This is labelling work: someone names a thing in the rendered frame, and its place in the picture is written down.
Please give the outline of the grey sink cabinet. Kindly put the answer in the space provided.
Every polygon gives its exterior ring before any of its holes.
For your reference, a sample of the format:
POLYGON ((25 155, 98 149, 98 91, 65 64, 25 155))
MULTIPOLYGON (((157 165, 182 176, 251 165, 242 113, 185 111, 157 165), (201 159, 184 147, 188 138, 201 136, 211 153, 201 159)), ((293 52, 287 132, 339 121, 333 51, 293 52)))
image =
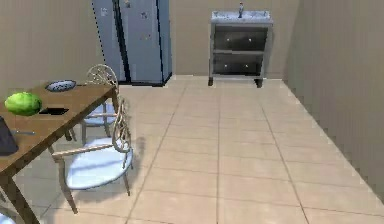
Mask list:
POLYGON ((213 11, 208 85, 215 78, 249 78, 261 88, 273 44, 273 19, 267 10, 213 11))

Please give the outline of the grey blue fridge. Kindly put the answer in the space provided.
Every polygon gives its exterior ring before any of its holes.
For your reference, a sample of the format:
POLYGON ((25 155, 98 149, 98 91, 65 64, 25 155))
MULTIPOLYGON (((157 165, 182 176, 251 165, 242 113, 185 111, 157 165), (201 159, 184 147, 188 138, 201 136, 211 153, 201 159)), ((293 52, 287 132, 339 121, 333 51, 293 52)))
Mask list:
POLYGON ((104 63, 121 84, 163 86, 172 76, 169 0, 91 0, 104 63))

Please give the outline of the white seat wooden chair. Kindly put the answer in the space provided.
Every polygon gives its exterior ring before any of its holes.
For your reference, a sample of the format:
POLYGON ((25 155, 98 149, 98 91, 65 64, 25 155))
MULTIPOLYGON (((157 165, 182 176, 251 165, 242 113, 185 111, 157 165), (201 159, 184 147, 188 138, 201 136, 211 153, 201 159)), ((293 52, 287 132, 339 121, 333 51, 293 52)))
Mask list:
POLYGON ((87 72, 88 80, 84 90, 76 94, 75 107, 80 106, 75 122, 81 125, 81 142, 86 143, 88 127, 103 127, 107 137, 111 136, 110 125, 115 118, 108 117, 118 110, 119 84, 113 69, 104 64, 97 64, 87 72))
POLYGON ((130 186, 126 175, 133 168, 135 156, 126 112, 126 100, 118 96, 118 109, 115 113, 99 113, 96 117, 114 117, 110 137, 98 138, 81 148, 53 152, 52 157, 58 165, 61 190, 74 214, 78 213, 73 190, 98 188, 123 178, 127 194, 130 186))

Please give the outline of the brown wooden table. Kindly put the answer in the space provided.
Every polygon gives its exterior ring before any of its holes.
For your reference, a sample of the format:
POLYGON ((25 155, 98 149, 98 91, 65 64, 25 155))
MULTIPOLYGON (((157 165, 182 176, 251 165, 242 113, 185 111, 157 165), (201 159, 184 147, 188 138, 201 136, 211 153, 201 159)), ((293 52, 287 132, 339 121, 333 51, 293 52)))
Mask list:
POLYGON ((25 224, 40 222, 14 182, 13 176, 76 125, 76 114, 80 113, 81 107, 75 107, 73 101, 76 101, 76 94, 84 92, 75 87, 69 91, 54 93, 45 87, 46 84, 42 84, 30 89, 30 92, 41 98, 43 108, 68 108, 65 114, 54 116, 37 113, 33 116, 17 116, 9 112, 3 102, 0 103, 0 116, 10 130, 35 132, 35 135, 13 134, 18 151, 9 156, 0 156, 0 187, 25 224))

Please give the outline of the blue patterned plate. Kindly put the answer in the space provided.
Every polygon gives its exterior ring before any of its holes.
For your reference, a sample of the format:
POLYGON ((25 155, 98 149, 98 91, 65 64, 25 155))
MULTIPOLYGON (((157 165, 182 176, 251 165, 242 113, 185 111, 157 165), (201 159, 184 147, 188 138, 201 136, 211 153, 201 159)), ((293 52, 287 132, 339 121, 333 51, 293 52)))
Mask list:
POLYGON ((59 80, 48 84, 45 89, 50 92, 65 92, 76 87, 74 80, 59 80))

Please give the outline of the black flat phone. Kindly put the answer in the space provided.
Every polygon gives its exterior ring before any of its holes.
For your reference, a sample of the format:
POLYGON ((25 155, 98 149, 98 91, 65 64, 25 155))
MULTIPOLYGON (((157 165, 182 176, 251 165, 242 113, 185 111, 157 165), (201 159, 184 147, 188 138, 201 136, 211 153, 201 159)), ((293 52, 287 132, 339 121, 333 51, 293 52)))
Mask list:
POLYGON ((39 114, 46 114, 46 115, 63 115, 65 114, 69 109, 68 108, 52 108, 47 107, 39 112, 39 114))

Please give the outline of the green lettuce head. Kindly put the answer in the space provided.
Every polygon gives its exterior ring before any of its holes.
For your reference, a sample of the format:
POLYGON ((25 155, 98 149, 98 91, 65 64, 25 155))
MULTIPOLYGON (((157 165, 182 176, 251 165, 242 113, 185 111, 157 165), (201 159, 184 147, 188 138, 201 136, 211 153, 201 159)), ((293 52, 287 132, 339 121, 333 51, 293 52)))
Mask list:
POLYGON ((17 92, 4 102, 5 108, 14 115, 32 116, 42 108, 42 100, 29 92, 17 92))

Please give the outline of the dark grey laptop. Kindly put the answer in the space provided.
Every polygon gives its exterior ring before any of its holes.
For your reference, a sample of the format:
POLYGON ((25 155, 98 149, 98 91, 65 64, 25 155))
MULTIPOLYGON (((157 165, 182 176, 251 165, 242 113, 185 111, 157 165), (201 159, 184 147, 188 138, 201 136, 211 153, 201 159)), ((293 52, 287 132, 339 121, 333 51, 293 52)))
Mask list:
POLYGON ((18 151, 18 145, 3 117, 0 116, 0 156, 9 156, 18 151))

